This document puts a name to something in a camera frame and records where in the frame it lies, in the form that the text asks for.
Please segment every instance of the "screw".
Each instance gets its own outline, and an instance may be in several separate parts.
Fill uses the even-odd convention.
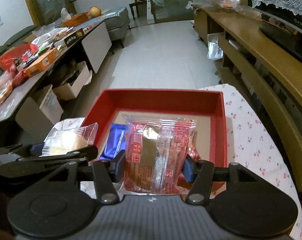
[[[191,194],[189,196],[189,200],[192,202],[201,202],[204,199],[204,196],[202,196],[201,194]]]
[[[106,193],[103,194],[101,197],[101,200],[107,203],[113,202],[115,199],[116,199],[116,195],[114,195],[113,193]]]

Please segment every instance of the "blue wrapper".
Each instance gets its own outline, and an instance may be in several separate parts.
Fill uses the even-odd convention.
[[[112,123],[107,144],[99,160],[111,161],[121,150],[125,150],[125,124]]]

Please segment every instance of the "white tablecloth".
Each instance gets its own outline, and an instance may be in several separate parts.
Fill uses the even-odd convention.
[[[265,127],[235,87],[225,84],[204,90],[223,92],[228,162],[246,166],[296,202],[298,217],[290,236],[295,240],[302,240],[302,209],[297,191],[287,166]]]

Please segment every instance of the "red plastic bag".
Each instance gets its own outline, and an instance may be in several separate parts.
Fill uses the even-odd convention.
[[[22,55],[28,50],[30,50],[31,53],[35,53],[38,47],[34,44],[24,44],[3,54],[0,57],[0,65],[3,71],[8,70],[13,64],[13,61],[18,57],[21,57],[22,61],[27,61],[28,59],[23,58]]]
[[[26,82],[28,80],[28,78],[29,78],[28,75],[26,74],[26,72],[23,69],[14,77],[14,79],[12,81],[13,88],[16,88],[16,87],[22,85],[24,82]]]

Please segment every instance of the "white floor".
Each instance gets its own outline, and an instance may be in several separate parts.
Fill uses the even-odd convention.
[[[219,82],[190,21],[134,28],[124,46],[109,88],[198,89]]]

